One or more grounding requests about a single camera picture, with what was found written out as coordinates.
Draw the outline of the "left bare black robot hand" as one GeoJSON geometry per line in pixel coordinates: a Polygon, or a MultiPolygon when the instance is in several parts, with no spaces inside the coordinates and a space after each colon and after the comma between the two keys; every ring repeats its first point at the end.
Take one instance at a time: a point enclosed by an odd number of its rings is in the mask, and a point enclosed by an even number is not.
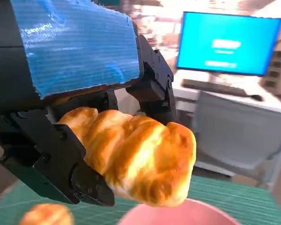
{"type": "Polygon", "coordinates": [[[38,195],[113,206],[86,150],[57,121],[117,109],[125,88],[149,117],[176,119],[173,72],[131,18],[91,0],[0,0],[0,165],[38,195]]]}

